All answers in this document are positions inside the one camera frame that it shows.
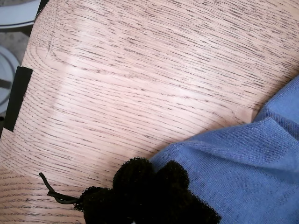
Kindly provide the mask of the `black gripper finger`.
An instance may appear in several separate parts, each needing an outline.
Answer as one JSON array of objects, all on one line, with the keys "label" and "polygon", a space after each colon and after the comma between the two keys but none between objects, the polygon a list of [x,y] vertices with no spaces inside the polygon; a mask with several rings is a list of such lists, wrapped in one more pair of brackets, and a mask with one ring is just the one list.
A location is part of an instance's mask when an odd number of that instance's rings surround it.
[{"label": "black gripper finger", "polygon": [[187,171],[176,161],[156,173],[157,202],[149,218],[152,224],[218,224],[220,215],[189,190]]},{"label": "black gripper finger", "polygon": [[111,188],[86,188],[74,209],[83,213],[87,224],[131,224],[154,174],[149,160],[132,158],[115,173]]}]

